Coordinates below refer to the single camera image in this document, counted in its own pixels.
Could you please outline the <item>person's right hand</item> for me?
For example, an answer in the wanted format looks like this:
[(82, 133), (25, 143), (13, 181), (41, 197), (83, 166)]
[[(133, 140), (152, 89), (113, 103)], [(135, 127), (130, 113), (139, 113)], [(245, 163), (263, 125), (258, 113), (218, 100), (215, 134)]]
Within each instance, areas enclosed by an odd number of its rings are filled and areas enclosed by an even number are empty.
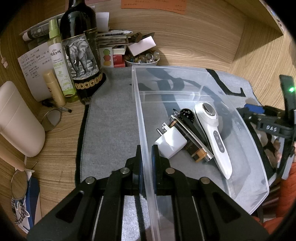
[(258, 135), (259, 153), (267, 176), (273, 175), (283, 163), (283, 144), (285, 139), (267, 133)]

